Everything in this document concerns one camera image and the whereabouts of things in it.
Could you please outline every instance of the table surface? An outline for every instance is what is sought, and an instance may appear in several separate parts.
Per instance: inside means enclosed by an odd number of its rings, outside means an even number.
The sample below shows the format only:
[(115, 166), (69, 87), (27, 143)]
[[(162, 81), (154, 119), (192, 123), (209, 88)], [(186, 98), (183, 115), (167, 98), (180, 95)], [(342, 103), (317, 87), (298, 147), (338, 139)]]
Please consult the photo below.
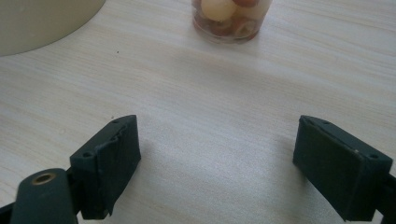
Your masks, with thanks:
[(274, 0), (257, 37), (216, 45), (189, 0), (107, 0), (66, 38), (0, 58), (0, 206), (136, 114), (142, 161), (113, 216), (80, 223), (344, 223), (291, 162), (298, 119), (396, 159), (395, 11)]

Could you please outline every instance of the beige container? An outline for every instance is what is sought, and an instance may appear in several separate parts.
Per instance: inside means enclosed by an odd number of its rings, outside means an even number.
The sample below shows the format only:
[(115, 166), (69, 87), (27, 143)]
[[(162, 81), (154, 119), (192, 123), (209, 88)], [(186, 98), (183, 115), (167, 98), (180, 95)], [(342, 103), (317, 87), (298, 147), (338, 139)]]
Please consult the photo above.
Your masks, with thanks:
[(243, 43), (259, 32), (272, 0), (192, 0), (198, 34), (216, 43)]
[(0, 0), (0, 56), (37, 49), (76, 31), (105, 0)]

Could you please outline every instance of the jar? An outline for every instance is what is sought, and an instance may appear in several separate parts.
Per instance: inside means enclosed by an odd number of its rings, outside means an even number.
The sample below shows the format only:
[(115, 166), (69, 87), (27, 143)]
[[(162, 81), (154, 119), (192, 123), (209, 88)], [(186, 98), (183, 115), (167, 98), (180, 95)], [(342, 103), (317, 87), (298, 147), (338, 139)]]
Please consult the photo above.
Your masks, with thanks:
[(272, 0), (191, 0), (193, 25), (215, 43), (243, 43), (260, 31)]

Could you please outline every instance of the wooden table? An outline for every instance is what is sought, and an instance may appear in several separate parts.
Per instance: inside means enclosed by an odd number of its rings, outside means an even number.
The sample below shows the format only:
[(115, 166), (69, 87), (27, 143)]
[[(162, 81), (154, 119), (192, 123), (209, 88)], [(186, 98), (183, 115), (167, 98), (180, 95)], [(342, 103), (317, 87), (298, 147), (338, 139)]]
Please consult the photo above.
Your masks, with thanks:
[(0, 58), (0, 206), (136, 114), (142, 161), (113, 217), (80, 223), (344, 223), (291, 162), (298, 119), (396, 159), (395, 12), (274, 0), (257, 37), (215, 45), (189, 0), (107, 0), (66, 38)]

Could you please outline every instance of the bolt hole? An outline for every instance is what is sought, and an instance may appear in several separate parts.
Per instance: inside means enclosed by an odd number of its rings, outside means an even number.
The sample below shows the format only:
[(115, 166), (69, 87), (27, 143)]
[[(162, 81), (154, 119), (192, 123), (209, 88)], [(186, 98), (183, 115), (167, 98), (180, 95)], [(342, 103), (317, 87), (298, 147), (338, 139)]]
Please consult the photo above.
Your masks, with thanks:
[(84, 157), (84, 158), (89, 158), (89, 157), (92, 157), (93, 155), (92, 155), (92, 153), (91, 152), (84, 152), (84, 154), (82, 154), (82, 157)]
[(56, 176), (56, 174), (53, 174), (53, 173), (47, 173), (47, 174), (39, 175), (38, 177), (33, 179), (32, 184), (33, 185), (46, 184), (46, 183), (50, 182), (52, 179), (54, 179), (55, 176)]

